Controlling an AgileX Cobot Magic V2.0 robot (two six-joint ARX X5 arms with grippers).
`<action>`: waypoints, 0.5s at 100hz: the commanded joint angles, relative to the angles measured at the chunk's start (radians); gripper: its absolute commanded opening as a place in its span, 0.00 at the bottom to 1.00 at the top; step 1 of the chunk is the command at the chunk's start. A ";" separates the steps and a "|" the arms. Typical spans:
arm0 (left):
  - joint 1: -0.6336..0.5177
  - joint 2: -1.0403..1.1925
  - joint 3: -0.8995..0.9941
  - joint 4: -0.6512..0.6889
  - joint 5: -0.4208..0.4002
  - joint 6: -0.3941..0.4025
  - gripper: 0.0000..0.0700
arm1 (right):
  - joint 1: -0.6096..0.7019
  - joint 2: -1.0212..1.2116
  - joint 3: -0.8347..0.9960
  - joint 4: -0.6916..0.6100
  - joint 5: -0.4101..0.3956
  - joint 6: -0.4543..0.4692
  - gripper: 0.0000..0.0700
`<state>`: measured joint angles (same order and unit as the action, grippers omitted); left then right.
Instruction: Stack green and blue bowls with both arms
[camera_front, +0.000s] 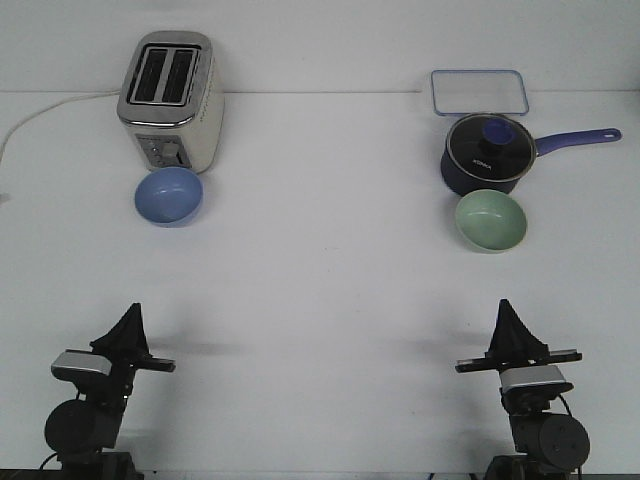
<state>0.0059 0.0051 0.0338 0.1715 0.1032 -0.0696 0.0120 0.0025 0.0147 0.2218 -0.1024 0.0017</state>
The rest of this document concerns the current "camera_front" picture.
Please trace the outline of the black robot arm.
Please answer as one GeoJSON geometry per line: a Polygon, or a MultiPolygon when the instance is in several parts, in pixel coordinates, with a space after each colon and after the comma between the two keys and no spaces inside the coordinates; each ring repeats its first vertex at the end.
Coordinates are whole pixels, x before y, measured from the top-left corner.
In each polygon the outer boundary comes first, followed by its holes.
{"type": "Polygon", "coordinates": [[[67,349],[51,364],[54,378],[73,384],[76,397],[48,416],[44,437],[60,462],[60,479],[142,479],[132,455],[114,449],[140,370],[175,370],[150,353],[142,308],[133,303],[89,351],[67,349]]]}
{"type": "Polygon", "coordinates": [[[487,351],[455,364],[458,373],[499,374],[500,401],[515,452],[495,456],[485,479],[568,479],[581,473],[590,439],[563,397],[574,385],[558,367],[581,359],[575,349],[550,350],[525,326],[509,300],[499,302],[487,351]]]}

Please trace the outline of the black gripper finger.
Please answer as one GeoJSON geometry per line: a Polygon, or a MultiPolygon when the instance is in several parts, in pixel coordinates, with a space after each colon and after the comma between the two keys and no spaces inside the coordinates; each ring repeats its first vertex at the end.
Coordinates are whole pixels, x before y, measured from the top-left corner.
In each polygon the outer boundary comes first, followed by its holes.
{"type": "Polygon", "coordinates": [[[550,353],[548,345],[530,332],[513,307],[511,307],[511,328],[514,349],[522,358],[542,358],[550,353]]]}
{"type": "Polygon", "coordinates": [[[502,360],[511,352],[511,306],[507,299],[499,302],[496,325],[491,337],[487,357],[502,360]]]}
{"type": "Polygon", "coordinates": [[[93,353],[110,359],[140,360],[150,357],[140,303],[132,303],[121,319],[103,336],[90,342],[93,353]]]}

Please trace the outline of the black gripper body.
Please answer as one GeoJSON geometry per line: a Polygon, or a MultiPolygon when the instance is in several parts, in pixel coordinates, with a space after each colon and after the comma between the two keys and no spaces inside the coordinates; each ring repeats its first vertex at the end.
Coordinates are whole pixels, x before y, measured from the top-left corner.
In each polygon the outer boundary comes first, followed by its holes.
{"type": "Polygon", "coordinates": [[[173,372],[174,360],[147,357],[140,360],[109,359],[112,370],[108,377],[93,377],[74,381],[77,390],[85,395],[87,401],[102,408],[125,408],[133,392],[133,382],[139,370],[173,372]]]}
{"type": "MultiPolygon", "coordinates": [[[[541,359],[524,360],[495,360],[492,358],[472,358],[458,360],[455,364],[457,373],[472,373],[495,370],[500,374],[511,368],[521,368],[531,365],[556,365],[560,363],[577,362],[582,360],[582,353],[575,349],[556,350],[541,359]]],[[[551,402],[562,394],[558,388],[537,387],[522,388],[502,394],[501,403],[507,413],[540,413],[551,408],[551,402]]]]}

